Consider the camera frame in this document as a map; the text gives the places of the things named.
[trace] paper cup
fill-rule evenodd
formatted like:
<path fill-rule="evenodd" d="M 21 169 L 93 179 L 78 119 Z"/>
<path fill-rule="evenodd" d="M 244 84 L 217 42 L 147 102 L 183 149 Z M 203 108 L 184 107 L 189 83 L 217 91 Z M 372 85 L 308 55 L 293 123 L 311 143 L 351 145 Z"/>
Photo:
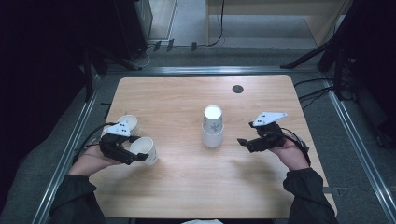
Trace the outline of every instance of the paper cup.
<path fill-rule="evenodd" d="M 143 163 L 152 165 L 158 160 L 157 150 L 155 149 L 154 142 L 149 137 L 141 137 L 132 142 L 129 151 L 137 155 L 138 153 L 148 154 Z"/>
<path fill-rule="evenodd" d="M 203 128 L 209 134 L 216 134 L 222 131 L 222 110 L 218 105 L 209 105 L 206 107 Z"/>
<path fill-rule="evenodd" d="M 210 148 L 219 147 L 221 145 L 221 142 L 224 137 L 223 131 L 224 131 L 224 125 L 222 126 L 221 130 L 215 134 L 207 133 L 203 126 L 202 127 L 202 140 L 204 142 L 204 145 L 207 147 L 210 147 Z"/>
<path fill-rule="evenodd" d="M 139 136 L 140 130 L 137 123 L 137 118 L 134 115 L 124 115 L 117 122 L 127 122 L 129 124 L 129 131 L 131 136 Z"/>

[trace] hole in table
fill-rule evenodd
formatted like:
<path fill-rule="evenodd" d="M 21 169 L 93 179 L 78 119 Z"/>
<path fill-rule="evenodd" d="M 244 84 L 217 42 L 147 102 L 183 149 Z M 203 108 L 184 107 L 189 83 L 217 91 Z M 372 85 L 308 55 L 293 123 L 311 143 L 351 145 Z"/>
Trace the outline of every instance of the hole in table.
<path fill-rule="evenodd" d="M 233 92 L 235 93 L 242 93 L 242 91 L 244 91 L 244 88 L 240 85 L 234 85 L 233 86 Z"/>

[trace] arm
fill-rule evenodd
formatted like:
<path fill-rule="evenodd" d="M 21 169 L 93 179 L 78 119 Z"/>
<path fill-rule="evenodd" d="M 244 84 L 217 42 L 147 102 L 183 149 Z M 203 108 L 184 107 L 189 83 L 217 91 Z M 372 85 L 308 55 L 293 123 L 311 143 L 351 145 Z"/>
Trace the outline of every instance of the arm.
<path fill-rule="evenodd" d="M 49 223 L 106 223 L 89 176 L 110 165 L 120 164 L 104 157 L 99 146 L 89 147 L 70 168 L 59 186 L 49 211 Z"/>
<path fill-rule="evenodd" d="M 294 195 L 288 223 L 338 223 L 323 194 L 323 179 L 309 167 L 303 153 L 290 140 L 270 149 L 289 168 L 283 187 Z"/>

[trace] wooden table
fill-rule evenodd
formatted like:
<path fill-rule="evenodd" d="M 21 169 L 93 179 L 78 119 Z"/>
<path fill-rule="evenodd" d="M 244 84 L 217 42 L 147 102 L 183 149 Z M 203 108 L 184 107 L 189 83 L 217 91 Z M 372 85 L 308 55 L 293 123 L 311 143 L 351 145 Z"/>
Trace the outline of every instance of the wooden table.
<path fill-rule="evenodd" d="M 233 86 L 244 88 L 234 93 Z M 204 109 L 223 110 L 224 140 L 202 143 Z M 288 169 L 270 151 L 249 153 L 236 138 L 257 138 L 248 123 L 262 111 L 286 112 L 277 123 L 310 146 L 311 134 L 288 76 L 128 77 L 120 81 L 107 121 L 137 116 L 140 135 L 153 138 L 159 160 L 108 167 L 91 177 L 106 217 L 281 218 L 293 196 L 283 189 Z M 335 209 L 332 195 L 326 195 Z"/>
<path fill-rule="evenodd" d="M 346 14 L 352 0 L 227 0 L 224 15 L 301 15 L 318 46 L 332 35 L 334 25 Z M 206 44 L 209 16 L 221 15 L 222 0 L 206 0 Z"/>

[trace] black sleeve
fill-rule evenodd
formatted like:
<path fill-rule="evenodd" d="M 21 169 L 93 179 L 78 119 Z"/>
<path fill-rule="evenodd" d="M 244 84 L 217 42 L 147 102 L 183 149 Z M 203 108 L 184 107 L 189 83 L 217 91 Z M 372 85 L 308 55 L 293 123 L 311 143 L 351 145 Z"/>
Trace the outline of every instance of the black sleeve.
<path fill-rule="evenodd" d="M 323 179 L 312 168 L 288 172 L 283 187 L 294 195 L 288 223 L 338 223 L 323 194 Z"/>
<path fill-rule="evenodd" d="M 49 223 L 106 223 L 87 176 L 66 175 L 49 210 Z"/>

